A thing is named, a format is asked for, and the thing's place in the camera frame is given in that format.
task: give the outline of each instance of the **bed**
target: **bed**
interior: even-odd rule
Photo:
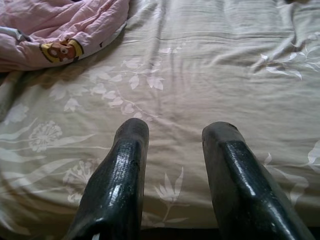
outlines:
[[[150,130],[142,227],[217,228],[201,139],[217,121],[320,227],[319,11],[317,0],[131,0],[105,49],[1,76],[13,104],[0,123],[0,237],[61,239],[129,118]]]

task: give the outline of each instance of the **black object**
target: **black object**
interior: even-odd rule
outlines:
[[[85,188],[65,240],[137,240],[149,144],[147,124],[132,118]]]
[[[314,240],[235,126],[226,122],[207,126],[202,144],[222,239]]]

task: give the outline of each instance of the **pink blanket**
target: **pink blanket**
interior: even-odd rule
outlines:
[[[0,0],[0,72],[68,64],[108,45],[129,0]]]

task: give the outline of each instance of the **wrinkled fabric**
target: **wrinkled fabric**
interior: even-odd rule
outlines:
[[[0,0],[0,72],[55,67],[115,39],[129,0]]]
[[[8,74],[27,86],[0,123],[0,236],[61,240],[133,117],[150,129],[143,228],[218,227],[202,149],[218,121],[319,227],[319,13],[319,0],[131,0],[105,49]]]

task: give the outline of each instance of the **mattress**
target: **mattress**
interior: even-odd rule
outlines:
[[[0,237],[61,239],[129,118],[150,129],[144,228],[218,227],[201,140],[217,121],[239,129],[302,220],[319,227],[319,11],[317,0],[131,0],[105,49],[10,72]]]

